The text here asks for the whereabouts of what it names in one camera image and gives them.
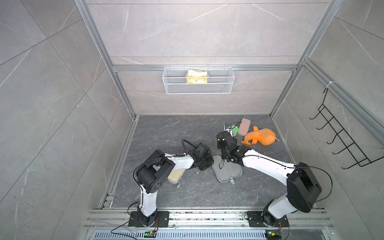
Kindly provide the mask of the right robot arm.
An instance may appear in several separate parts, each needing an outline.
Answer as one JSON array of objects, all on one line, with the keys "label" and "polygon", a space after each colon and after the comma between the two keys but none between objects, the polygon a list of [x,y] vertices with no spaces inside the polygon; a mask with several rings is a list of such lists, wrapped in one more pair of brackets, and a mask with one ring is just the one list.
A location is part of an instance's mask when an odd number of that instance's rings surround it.
[{"label": "right robot arm", "polygon": [[262,217],[266,226],[276,226],[287,214],[297,211],[308,213],[315,203],[327,199],[333,191],[333,179],[330,178],[330,193],[319,199],[322,187],[312,172],[319,170],[305,163],[297,165],[275,160],[262,155],[246,146],[239,146],[229,132],[222,131],[216,135],[218,149],[222,151],[222,159],[260,171],[281,182],[287,187],[287,193],[271,200],[263,209]]}]

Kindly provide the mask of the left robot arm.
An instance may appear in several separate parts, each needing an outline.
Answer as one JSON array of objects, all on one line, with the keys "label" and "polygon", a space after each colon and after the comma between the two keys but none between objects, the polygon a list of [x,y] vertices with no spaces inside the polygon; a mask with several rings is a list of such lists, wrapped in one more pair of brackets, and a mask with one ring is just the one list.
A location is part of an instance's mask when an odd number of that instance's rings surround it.
[{"label": "left robot arm", "polygon": [[182,140],[182,145],[184,153],[171,155],[156,150],[134,170],[133,178],[141,190],[138,218],[145,226],[150,226],[156,220],[157,192],[172,172],[193,168],[205,170],[214,163],[207,145],[199,143],[195,146],[187,140]]}]

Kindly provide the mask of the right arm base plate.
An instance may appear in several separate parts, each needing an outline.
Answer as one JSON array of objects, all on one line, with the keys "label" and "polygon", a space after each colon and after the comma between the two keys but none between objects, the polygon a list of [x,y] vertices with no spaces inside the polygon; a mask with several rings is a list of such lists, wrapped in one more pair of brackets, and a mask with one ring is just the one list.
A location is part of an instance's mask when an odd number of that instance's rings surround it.
[{"label": "right arm base plate", "polygon": [[288,227],[289,222],[286,216],[276,219],[269,213],[262,211],[247,211],[245,220],[248,221],[250,227]]}]

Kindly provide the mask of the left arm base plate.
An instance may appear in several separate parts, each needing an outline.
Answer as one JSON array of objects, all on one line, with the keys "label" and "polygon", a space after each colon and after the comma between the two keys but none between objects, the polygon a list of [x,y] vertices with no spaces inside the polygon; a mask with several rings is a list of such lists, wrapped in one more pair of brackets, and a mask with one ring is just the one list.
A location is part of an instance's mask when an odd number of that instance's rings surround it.
[{"label": "left arm base plate", "polygon": [[131,213],[128,223],[129,227],[159,227],[166,228],[169,225],[170,212],[155,211],[149,217],[144,216],[141,211]]}]

